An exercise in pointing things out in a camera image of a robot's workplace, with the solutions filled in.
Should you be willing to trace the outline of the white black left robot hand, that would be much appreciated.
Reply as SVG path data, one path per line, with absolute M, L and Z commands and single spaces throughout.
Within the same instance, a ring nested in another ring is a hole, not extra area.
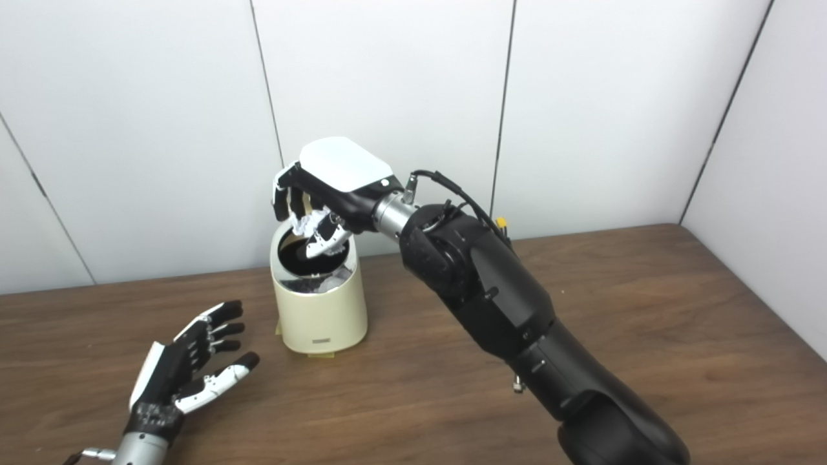
M 242 344 L 231 336 L 245 331 L 242 301 L 216 304 L 195 316 L 167 344 L 153 342 L 128 401 L 124 435 L 154 435 L 174 444 L 188 414 L 221 397 L 250 374 L 260 357 L 248 351 L 215 371 L 205 367 L 219 353 Z

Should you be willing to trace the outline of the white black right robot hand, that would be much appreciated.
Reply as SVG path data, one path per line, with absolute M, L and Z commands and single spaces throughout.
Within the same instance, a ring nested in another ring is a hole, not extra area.
M 298 160 L 275 175 L 275 217 L 306 238 L 297 256 L 310 261 L 341 253 L 354 235 L 379 233 L 379 209 L 402 185 L 391 167 L 345 136 L 302 147 Z

